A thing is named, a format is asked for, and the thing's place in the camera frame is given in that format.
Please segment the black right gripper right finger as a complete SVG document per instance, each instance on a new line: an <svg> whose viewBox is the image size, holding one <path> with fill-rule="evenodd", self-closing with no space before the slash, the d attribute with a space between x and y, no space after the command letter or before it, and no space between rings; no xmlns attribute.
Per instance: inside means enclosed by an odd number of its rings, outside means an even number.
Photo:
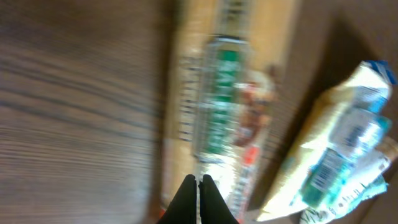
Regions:
<svg viewBox="0 0 398 224"><path fill-rule="evenodd" d="M199 183L202 224L239 224L231 214L212 177L205 174Z"/></svg>

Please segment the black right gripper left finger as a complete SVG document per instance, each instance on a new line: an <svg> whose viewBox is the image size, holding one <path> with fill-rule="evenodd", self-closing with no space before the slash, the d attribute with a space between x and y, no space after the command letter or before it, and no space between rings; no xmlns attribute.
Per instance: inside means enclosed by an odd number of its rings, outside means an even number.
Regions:
<svg viewBox="0 0 398 224"><path fill-rule="evenodd" d="M188 174L157 224L197 223L197 182Z"/></svg>

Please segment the white tube with tan cap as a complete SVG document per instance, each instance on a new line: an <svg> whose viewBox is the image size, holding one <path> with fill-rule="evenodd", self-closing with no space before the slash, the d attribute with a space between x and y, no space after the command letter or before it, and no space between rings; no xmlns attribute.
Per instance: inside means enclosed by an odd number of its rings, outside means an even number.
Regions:
<svg viewBox="0 0 398 224"><path fill-rule="evenodd" d="M300 224L326 224L352 212L362 201L387 191L382 174L397 159L397 142L390 137L382 140L373 151L358 161L335 202L318 209L306 208Z"/></svg>

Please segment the yellow white snack bag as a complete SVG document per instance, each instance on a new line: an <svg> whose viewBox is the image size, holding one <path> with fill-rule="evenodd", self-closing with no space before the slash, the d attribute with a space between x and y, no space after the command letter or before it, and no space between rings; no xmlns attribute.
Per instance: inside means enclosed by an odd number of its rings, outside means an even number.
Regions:
<svg viewBox="0 0 398 224"><path fill-rule="evenodd" d="M301 190L330 146L330 136L352 107L380 110L396 83L385 60L362 61L351 75L324 91L289 149L256 221L289 216L306 209Z"/></svg>

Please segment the orange spaghetti packet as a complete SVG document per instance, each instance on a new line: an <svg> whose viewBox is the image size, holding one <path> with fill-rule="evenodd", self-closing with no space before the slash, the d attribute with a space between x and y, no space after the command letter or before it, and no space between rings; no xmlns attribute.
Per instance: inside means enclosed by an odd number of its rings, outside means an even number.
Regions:
<svg viewBox="0 0 398 224"><path fill-rule="evenodd" d="M242 222L301 3L178 1L162 150L160 215L188 174L212 177Z"/></svg>

